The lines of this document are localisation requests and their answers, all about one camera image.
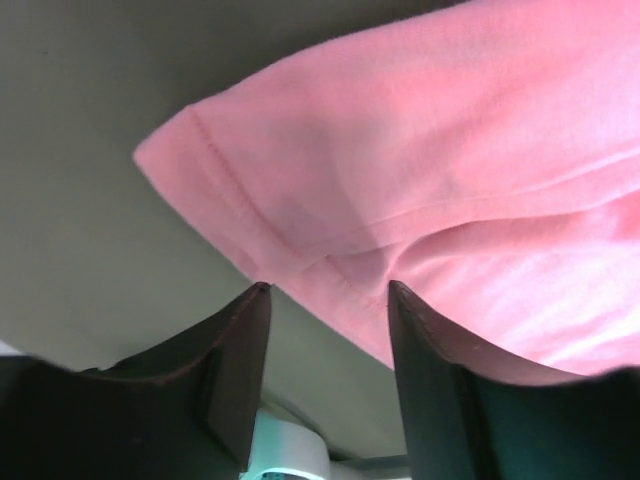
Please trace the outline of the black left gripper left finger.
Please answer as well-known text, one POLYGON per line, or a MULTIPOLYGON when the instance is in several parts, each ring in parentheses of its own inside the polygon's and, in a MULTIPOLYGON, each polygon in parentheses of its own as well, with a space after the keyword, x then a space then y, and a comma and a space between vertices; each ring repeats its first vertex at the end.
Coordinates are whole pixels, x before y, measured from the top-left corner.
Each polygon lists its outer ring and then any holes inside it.
POLYGON ((257 283, 106 370, 3 358, 2 477, 240 477, 249 466, 270 319, 270 288, 257 283))

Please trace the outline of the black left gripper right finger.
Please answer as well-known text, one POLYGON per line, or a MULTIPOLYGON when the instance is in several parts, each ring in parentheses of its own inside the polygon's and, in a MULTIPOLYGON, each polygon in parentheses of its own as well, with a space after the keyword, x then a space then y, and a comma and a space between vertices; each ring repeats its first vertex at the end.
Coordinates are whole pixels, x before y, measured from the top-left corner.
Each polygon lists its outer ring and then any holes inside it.
POLYGON ((581 376, 508 352, 399 281, 388 323, 415 479, 635 479, 639 371, 581 376))

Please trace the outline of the pink t-shirt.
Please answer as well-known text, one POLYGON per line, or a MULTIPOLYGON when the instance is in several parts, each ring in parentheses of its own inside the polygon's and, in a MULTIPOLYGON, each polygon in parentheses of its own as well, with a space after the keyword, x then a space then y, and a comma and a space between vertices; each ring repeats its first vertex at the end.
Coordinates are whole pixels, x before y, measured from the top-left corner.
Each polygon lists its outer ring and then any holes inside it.
POLYGON ((635 1, 469 1, 341 37, 134 159, 246 277, 385 365, 392 280, 537 363, 639 361, 635 1))

